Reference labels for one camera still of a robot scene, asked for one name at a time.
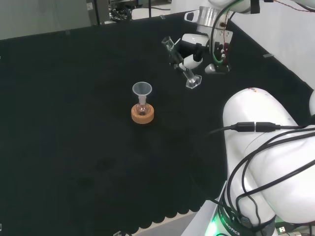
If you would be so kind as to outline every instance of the clear glass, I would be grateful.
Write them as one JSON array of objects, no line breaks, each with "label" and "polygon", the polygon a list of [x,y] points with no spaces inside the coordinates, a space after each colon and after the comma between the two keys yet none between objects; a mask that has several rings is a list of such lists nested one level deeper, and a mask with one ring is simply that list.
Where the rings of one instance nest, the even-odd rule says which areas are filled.
[{"label": "clear glass", "polygon": [[162,40],[162,44],[165,46],[165,48],[167,49],[167,51],[171,52],[174,48],[174,42],[173,40],[171,39],[170,36],[167,36],[165,37],[163,40]]},{"label": "clear glass", "polygon": [[146,103],[147,95],[152,92],[152,86],[147,82],[138,82],[132,86],[132,91],[138,95],[139,103],[136,106],[138,115],[145,116],[150,112],[150,106]]}]

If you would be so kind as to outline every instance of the cable connector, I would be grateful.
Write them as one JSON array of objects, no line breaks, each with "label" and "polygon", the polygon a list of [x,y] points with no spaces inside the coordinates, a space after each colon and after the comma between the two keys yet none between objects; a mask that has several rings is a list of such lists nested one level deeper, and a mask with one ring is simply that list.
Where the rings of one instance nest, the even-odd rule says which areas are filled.
[{"label": "cable connector", "polygon": [[237,132],[269,133],[279,129],[302,129],[304,126],[282,126],[271,122],[238,122],[231,125],[231,130]]},{"label": "cable connector", "polygon": [[255,132],[255,122],[238,122],[231,125],[231,130],[237,132]]},{"label": "cable connector", "polygon": [[269,133],[281,129],[281,125],[271,122],[256,122],[256,132]]}]

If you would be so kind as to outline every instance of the equipment in background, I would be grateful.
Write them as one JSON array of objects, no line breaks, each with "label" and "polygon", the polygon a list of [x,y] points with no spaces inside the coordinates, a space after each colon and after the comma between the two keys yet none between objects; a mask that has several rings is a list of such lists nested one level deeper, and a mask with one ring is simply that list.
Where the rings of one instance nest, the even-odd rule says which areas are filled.
[{"label": "equipment in background", "polygon": [[90,18],[93,11],[92,8],[94,8],[94,11],[96,13],[96,21],[98,25],[104,25],[106,21],[110,20],[108,1],[87,0],[87,7],[88,7]]},{"label": "equipment in background", "polygon": [[131,109],[132,120],[138,124],[150,123],[154,118],[154,109],[146,103],[146,98],[152,92],[152,86],[147,82],[138,82],[133,85],[132,91],[139,98],[139,103]]}]

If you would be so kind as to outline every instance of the wall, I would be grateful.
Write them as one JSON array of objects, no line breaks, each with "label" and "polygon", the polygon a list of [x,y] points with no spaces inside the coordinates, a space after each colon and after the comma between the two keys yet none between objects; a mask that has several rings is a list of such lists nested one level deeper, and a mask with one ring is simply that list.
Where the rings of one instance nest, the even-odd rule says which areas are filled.
[{"label": "wall", "polygon": [[[303,9],[289,0],[279,0]],[[172,12],[198,9],[202,0],[173,0]],[[299,12],[287,6],[260,1],[260,14],[236,13],[232,21],[288,69],[315,89],[315,13]]]},{"label": "wall", "polygon": [[0,40],[90,25],[86,0],[0,1]]}]

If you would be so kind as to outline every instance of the small glass funnel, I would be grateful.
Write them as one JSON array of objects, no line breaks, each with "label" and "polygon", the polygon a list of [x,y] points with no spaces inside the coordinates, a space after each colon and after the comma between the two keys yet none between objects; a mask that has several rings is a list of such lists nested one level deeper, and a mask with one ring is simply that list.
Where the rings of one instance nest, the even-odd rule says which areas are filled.
[{"label": "small glass funnel", "polygon": [[136,106],[137,114],[147,115],[150,112],[150,106],[146,103],[146,99],[152,92],[152,86],[147,82],[138,82],[132,86],[132,91],[139,97],[139,103]]}]

